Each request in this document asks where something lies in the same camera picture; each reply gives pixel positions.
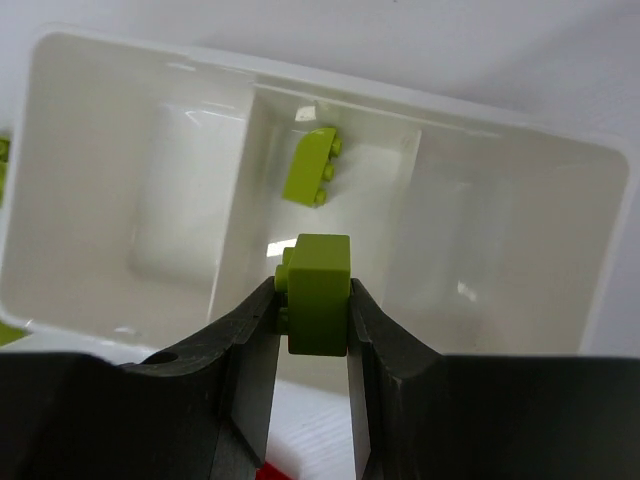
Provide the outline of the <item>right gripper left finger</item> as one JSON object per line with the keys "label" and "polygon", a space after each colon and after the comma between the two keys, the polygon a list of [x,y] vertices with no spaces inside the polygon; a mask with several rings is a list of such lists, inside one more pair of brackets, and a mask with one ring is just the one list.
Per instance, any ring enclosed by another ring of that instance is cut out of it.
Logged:
{"label": "right gripper left finger", "polygon": [[251,479],[264,464],[280,339],[265,280],[141,363],[1,357],[5,479]]}

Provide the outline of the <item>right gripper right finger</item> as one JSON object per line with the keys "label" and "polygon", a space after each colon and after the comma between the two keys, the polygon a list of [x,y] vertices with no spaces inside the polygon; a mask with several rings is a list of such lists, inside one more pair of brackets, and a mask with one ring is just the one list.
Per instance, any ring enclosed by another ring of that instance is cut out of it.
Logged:
{"label": "right gripper right finger", "polygon": [[639,362],[441,354],[351,283],[360,479],[635,479]]}

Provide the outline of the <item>small green lego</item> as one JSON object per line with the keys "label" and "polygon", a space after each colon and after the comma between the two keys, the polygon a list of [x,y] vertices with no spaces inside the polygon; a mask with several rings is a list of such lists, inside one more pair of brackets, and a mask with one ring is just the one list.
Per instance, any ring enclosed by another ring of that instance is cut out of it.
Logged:
{"label": "small green lego", "polygon": [[350,237],[301,234],[275,269],[277,321],[294,355],[344,357],[351,292]]}

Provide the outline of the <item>green curved lego brick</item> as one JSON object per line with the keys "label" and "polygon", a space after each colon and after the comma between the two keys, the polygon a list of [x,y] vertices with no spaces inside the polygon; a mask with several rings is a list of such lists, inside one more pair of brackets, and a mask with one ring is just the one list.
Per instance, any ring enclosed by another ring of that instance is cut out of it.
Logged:
{"label": "green curved lego brick", "polygon": [[314,208],[327,201],[324,184],[335,175],[333,160],[340,156],[343,142],[334,127],[306,133],[298,142],[282,191],[282,198]]}

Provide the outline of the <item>green long lego brick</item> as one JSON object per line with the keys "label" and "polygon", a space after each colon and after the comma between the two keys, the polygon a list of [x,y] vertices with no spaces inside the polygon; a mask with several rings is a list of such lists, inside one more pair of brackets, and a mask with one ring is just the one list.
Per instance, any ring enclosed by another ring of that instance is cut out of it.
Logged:
{"label": "green long lego brick", "polygon": [[10,139],[6,136],[0,138],[0,204],[3,203],[4,187],[9,163]]}

